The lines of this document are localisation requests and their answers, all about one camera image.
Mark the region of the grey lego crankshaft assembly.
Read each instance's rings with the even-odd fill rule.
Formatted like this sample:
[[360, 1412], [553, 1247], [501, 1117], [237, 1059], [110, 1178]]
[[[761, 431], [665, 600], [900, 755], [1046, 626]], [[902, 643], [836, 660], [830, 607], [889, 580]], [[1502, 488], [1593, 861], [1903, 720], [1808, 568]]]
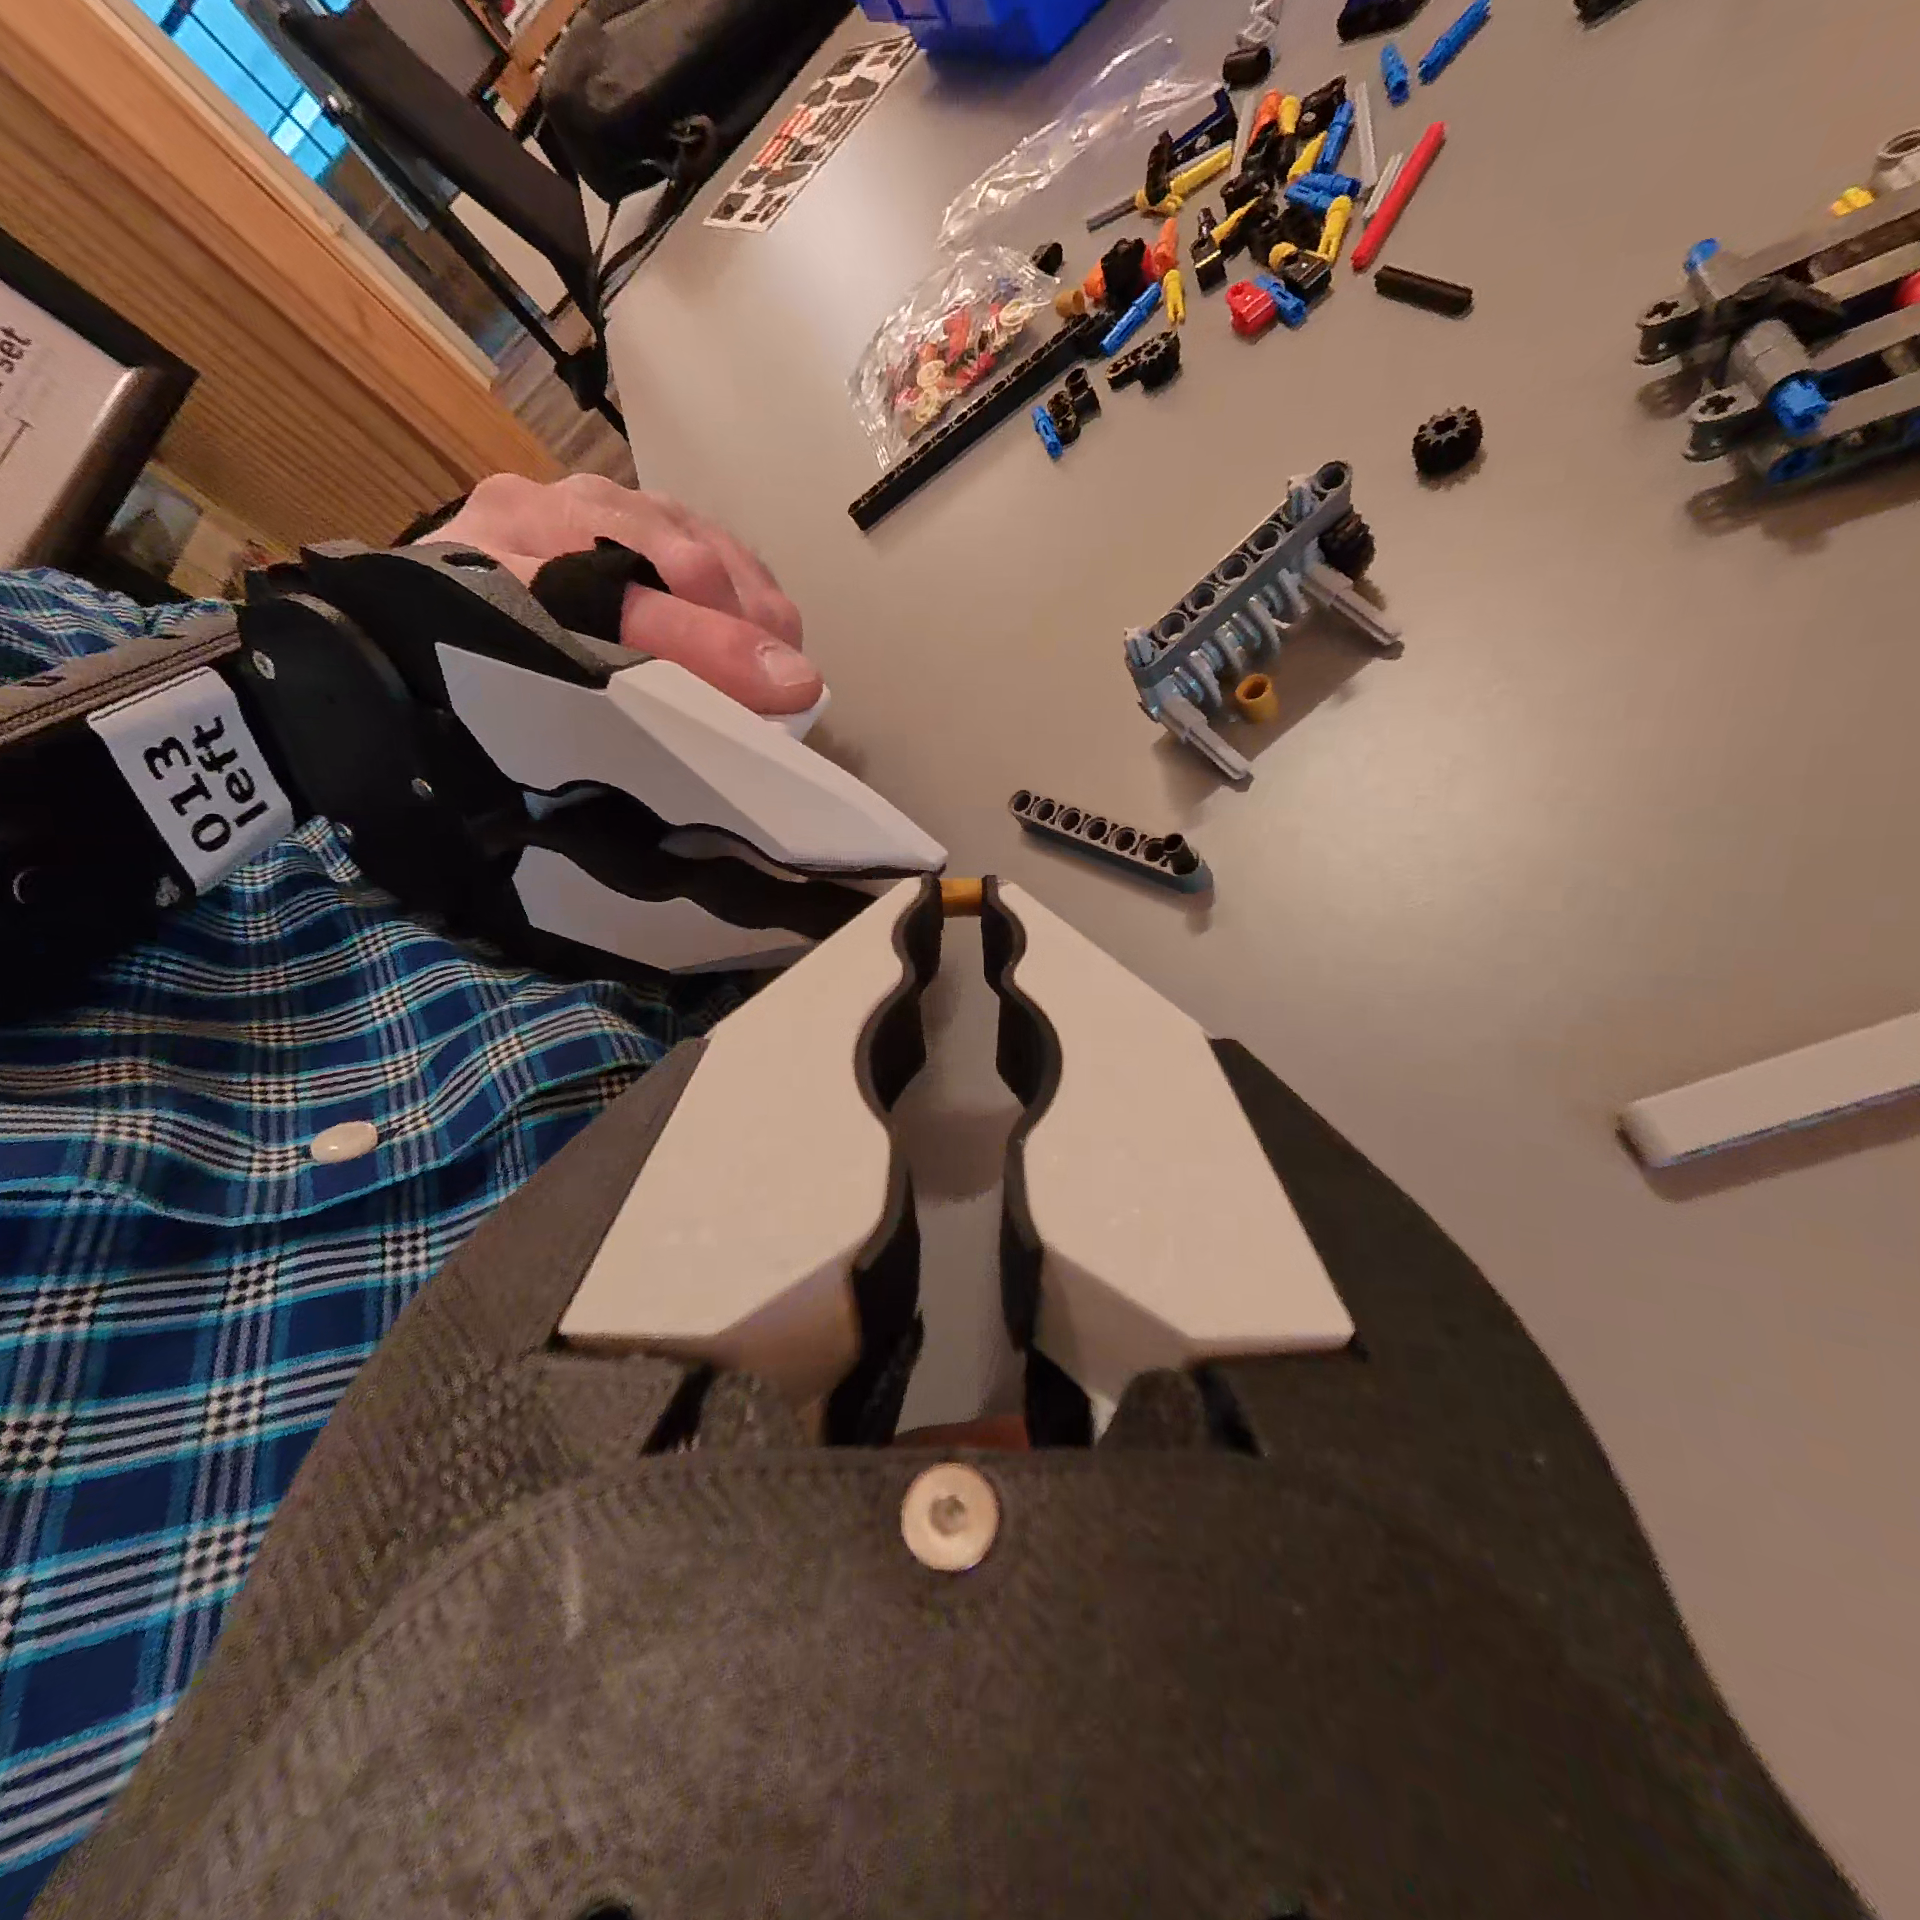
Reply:
[[1156, 619], [1126, 631], [1122, 660], [1140, 711], [1220, 781], [1246, 789], [1253, 764], [1220, 733], [1247, 679], [1265, 676], [1316, 614], [1341, 619], [1380, 656], [1402, 631], [1361, 588], [1375, 536], [1353, 508], [1353, 466], [1293, 472], [1260, 519]]

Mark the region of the person's left hand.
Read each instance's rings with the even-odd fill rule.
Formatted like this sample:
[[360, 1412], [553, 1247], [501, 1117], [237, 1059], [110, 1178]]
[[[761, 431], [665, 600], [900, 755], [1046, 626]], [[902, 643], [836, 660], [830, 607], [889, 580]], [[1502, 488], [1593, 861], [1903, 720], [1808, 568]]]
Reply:
[[487, 552], [558, 623], [680, 666], [793, 730], [825, 700], [800, 612], [767, 567], [666, 496], [596, 472], [553, 485], [497, 472], [402, 541]]

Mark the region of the blue plaid shirt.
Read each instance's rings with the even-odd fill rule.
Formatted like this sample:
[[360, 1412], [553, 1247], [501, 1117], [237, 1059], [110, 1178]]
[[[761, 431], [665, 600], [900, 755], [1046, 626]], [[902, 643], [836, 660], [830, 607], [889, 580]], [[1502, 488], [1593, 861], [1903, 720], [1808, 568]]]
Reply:
[[484, 964], [310, 824], [4, 1027], [4, 1916], [169, 1718], [399, 1309], [746, 988]]

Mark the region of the pile of loose lego pieces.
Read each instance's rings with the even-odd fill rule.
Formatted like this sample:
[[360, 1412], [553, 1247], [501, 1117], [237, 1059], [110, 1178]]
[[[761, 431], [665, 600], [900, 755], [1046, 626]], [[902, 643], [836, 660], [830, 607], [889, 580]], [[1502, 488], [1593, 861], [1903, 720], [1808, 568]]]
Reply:
[[1133, 213], [1156, 220], [1158, 236], [1117, 240], [1053, 296], [1053, 310], [1063, 322], [1111, 317], [1102, 343], [1111, 383], [1142, 389], [1177, 371], [1180, 344], [1132, 341], [1154, 316], [1177, 330], [1186, 285], [1224, 290], [1240, 338], [1298, 327], [1328, 300], [1338, 260], [1368, 278], [1394, 266], [1383, 258], [1384, 243], [1444, 139], [1447, 127], [1428, 123], [1410, 148], [1375, 166], [1370, 98], [1351, 75], [1306, 94], [1269, 90], [1242, 135], [1223, 101], [1214, 123], [1158, 135], [1142, 187], [1087, 221], [1100, 230]]

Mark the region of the blue bin with white tag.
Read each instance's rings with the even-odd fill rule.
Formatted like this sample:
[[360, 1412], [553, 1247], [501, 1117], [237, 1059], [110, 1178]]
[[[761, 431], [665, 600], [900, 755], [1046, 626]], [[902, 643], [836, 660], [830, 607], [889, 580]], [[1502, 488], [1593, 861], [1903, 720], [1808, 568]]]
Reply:
[[1103, 3], [856, 3], [934, 62], [1032, 67], [1053, 59]]

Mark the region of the short black lego beam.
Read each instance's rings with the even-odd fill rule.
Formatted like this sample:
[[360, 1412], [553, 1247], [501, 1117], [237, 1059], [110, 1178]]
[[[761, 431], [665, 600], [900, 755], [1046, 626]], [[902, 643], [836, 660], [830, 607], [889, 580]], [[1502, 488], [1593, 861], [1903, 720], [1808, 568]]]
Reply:
[[1214, 890], [1209, 863], [1182, 832], [1150, 832], [1029, 786], [1018, 786], [1006, 808], [1015, 824], [1045, 847], [1158, 885], [1177, 895]]

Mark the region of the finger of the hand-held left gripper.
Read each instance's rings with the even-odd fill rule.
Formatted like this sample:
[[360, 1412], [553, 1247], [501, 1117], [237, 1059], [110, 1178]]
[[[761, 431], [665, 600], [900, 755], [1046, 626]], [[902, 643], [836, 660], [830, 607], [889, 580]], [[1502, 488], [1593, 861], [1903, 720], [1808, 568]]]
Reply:
[[666, 660], [600, 687], [439, 644], [455, 717], [501, 775], [538, 796], [600, 786], [669, 829], [706, 829], [808, 880], [936, 875], [946, 850], [783, 726]]
[[642, 818], [535, 823], [512, 878], [532, 931], [669, 976], [785, 968], [890, 885], [790, 870], [726, 832]]

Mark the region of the window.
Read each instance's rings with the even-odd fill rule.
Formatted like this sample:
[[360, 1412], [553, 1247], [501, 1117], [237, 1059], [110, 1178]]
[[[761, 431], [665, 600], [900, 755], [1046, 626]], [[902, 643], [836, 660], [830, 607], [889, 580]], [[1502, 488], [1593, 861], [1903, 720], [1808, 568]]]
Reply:
[[133, 8], [304, 178], [332, 184], [350, 148], [348, 132], [322, 101], [325, 84], [288, 62], [247, 5], [133, 3]]

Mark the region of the black framed sign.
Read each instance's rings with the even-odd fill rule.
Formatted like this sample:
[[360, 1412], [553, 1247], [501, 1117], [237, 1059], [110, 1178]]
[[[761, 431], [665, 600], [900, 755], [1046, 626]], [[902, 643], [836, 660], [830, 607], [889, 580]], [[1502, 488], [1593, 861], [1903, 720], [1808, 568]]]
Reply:
[[2, 567], [87, 562], [199, 373], [2, 236]]

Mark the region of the black folding chair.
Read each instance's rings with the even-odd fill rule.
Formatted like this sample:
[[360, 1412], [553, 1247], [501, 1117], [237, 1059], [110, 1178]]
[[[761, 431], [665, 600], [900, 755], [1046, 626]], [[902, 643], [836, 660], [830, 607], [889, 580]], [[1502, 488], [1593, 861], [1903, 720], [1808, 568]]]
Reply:
[[613, 402], [594, 246], [575, 184], [530, 156], [493, 111], [448, 84], [373, 7], [273, 5], [271, 12], [284, 36], [325, 75], [326, 98], [348, 109], [350, 127], [376, 163], [413, 159], [431, 168], [560, 276], [566, 300], [588, 322], [589, 338], [581, 349], [560, 344], [543, 314], [461, 220], [428, 207], [413, 187], [404, 189], [404, 199], [444, 230], [468, 269], [542, 344], [575, 407], [626, 435]]

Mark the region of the long black lego beam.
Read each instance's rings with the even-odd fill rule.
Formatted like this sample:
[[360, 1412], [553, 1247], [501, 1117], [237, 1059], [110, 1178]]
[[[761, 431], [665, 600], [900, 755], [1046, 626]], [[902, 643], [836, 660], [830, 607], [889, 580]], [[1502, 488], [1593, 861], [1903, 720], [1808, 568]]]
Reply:
[[956, 414], [933, 424], [879, 480], [848, 503], [853, 526], [869, 532], [936, 472], [964, 456], [999, 423], [1041, 398], [1052, 381], [1063, 380], [1069, 368], [1102, 357], [1102, 343], [1111, 330], [1111, 317], [1084, 316], [1056, 327], [1041, 344], [993, 373]]

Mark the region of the grey flat slab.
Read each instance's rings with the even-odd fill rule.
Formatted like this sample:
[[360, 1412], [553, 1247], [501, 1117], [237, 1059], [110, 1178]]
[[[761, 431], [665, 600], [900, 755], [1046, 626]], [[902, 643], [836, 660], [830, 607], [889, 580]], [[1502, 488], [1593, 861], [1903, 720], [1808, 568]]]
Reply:
[[1916, 1090], [1918, 1013], [1905, 1013], [1639, 1098], [1615, 1133], [1642, 1168], [1679, 1168], [1901, 1107]]

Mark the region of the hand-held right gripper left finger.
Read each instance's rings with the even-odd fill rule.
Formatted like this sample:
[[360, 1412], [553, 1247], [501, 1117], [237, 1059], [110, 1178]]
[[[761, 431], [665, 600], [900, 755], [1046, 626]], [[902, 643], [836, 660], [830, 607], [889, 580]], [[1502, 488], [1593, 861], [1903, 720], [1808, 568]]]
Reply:
[[581, 1352], [754, 1375], [831, 1443], [895, 1432], [921, 1229], [894, 1107], [943, 899], [902, 880], [716, 1027], [566, 1306]]

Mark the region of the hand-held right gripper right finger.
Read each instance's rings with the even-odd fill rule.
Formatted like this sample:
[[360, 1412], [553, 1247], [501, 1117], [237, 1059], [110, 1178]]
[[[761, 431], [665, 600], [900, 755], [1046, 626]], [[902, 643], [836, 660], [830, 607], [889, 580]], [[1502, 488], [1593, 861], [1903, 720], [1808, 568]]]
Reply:
[[981, 885], [1006, 1143], [1000, 1315], [1038, 1450], [1140, 1375], [1338, 1352], [1356, 1326], [1212, 1035], [1024, 887]]

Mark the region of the lego sticker sheet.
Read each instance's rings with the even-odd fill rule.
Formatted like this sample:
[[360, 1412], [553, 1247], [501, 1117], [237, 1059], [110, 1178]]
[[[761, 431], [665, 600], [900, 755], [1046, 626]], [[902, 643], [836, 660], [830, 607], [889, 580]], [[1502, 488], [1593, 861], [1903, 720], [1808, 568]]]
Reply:
[[917, 54], [917, 44], [902, 31], [836, 54], [805, 84], [790, 111], [706, 213], [704, 227], [725, 232], [765, 232], [777, 227]]

